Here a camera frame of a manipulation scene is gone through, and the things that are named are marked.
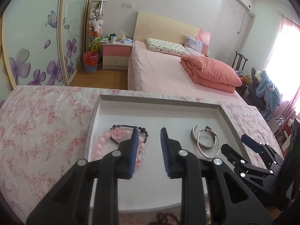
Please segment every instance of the trash can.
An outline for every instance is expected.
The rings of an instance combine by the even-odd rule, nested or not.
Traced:
[[[88,73],[95,72],[97,70],[97,63],[99,60],[98,52],[86,52],[82,58],[84,62],[85,71]]]

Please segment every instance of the black beaded bracelet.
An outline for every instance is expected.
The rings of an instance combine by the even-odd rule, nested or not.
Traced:
[[[136,129],[139,129],[140,132],[141,132],[142,134],[145,134],[145,139],[144,139],[143,143],[144,143],[144,144],[146,143],[147,138],[148,138],[148,132],[146,131],[145,128],[138,127],[138,126],[131,126],[131,125],[124,125],[124,124],[121,124],[121,125],[113,125],[112,128],[111,128],[110,130],[115,129],[115,128],[120,128],[120,127],[136,128]],[[116,144],[119,144],[119,142],[117,142],[115,139],[113,139],[112,136],[110,137],[110,139],[111,139],[113,142],[115,142]]]

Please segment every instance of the silver screw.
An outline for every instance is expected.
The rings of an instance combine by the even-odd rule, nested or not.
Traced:
[[[120,156],[121,155],[121,151],[113,151],[112,152],[112,156],[114,156],[114,157],[118,157],[118,156]]]
[[[216,158],[216,159],[214,159],[214,164],[216,164],[216,165],[221,165],[223,163],[223,161],[220,159],[220,158]]]
[[[186,150],[180,150],[178,153],[179,153],[179,155],[181,155],[183,157],[188,155],[188,152]]]
[[[86,165],[86,163],[87,163],[87,161],[85,159],[80,159],[80,160],[78,160],[77,165],[84,166],[84,165]]]

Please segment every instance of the wooden floor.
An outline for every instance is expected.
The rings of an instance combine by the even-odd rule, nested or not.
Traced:
[[[96,72],[87,73],[82,66],[70,86],[127,90],[127,71],[102,69],[99,65]]]

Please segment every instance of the curtain rod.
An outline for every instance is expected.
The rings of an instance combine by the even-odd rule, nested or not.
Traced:
[[[279,14],[279,15],[281,15],[281,16],[285,16],[283,13],[281,13],[281,12],[279,12],[278,10],[277,10],[277,13]]]

